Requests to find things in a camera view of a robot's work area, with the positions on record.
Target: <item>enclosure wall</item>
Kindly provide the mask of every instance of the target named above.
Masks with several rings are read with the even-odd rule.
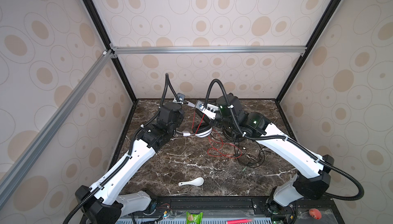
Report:
[[[103,45],[79,0],[0,0],[0,177],[45,126]]]
[[[80,0],[0,0],[0,178],[103,50]],[[106,171],[130,106],[109,59],[1,209],[0,223],[62,222],[76,189]]]
[[[281,102],[297,140],[365,188],[359,201],[336,201],[348,224],[393,218],[392,15],[393,0],[344,0]],[[357,192],[331,176],[328,192]]]
[[[109,61],[0,211],[0,223],[61,223],[77,204],[75,191],[107,171],[130,108]]]
[[[305,45],[329,2],[94,0],[115,47]],[[205,84],[219,78],[240,98],[276,98],[299,57],[148,54],[121,56],[137,98],[158,98],[166,71],[187,97],[202,98]]]

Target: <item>headphones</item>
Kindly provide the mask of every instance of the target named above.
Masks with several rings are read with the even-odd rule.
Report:
[[[199,126],[199,124],[196,124],[193,127],[193,132],[196,137],[203,138],[203,137],[208,136],[211,133],[212,129],[213,128],[210,126],[209,123],[203,122],[203,123],[201,123],[200,126]]]

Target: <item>aluminum frame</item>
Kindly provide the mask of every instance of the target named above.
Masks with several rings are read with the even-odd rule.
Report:
[[[56,132],[60,129],[68,115],[76,107],[87,89],[91,86],[105,64],[113,57],[112,50],[106,50],[105,55],[95,62],[87,74],[82,78],[75,89],[57,109],[40,133],[32,141],[25,153],[13,164],[0,184],[0,209],[6,204],[16,188],[22,182],[31,167],[40,157],[46,146],[50,143]]]
[[[113,47],[118,54],[304,53],[306,46]]]

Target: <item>red marker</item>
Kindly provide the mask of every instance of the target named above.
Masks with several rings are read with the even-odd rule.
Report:
[[[226,224],[240,224],[240,223],[247,223],[247,222],[253,222],[254,219],[240,219],[240,220],[231,220],[231,221],[226,221]]]

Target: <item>marble tabletop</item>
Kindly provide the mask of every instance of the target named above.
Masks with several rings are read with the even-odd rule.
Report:
[[[128,150],[135,130],[157,111],[159,102],[157,99],[139,100],[120,157]],[[241,103],[246,111],[262,113],[287,133],[273,101],[242,99]],[[187,105],[183,105],[183,110],[185,117],[178,130],[191,131],[194,110]],[[195,120],[200,121],[200,118],[196,115]],[[213,146],[219,148],[221,145],[213,143]],[[268,148],[263,149],[265,161],[258,168],[245,167],[237,159],[210,156],[207,153],[209,148],[211,145],[207,137],[176,135],[135,173],[121,194],[149,189],[157,196],[264,196],[297,172],[291,164]],[[240,148],[246,148],[247,154],[253,158],[258,156],[260,150],[255,142],[249,140],[241,142]],[[220,151],[233,154],[233,149],[230,145],[224,145]],[[218,155],[214,150],[209,153]],[[240,158],[243,162],[247,161],[244,157],[246,155]],[[179,182],[197,177],[204,178],[202,186],[178,186]]]

